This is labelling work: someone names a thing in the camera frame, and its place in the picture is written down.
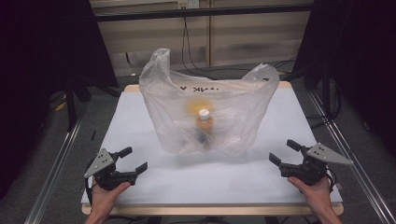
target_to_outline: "clear plastic bag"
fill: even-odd
[[[279,83],[275,68],[259,64],[242,79],[210,80],[171,71],[169,53],[154,51],[139,79],[163,149],[248,150]]]

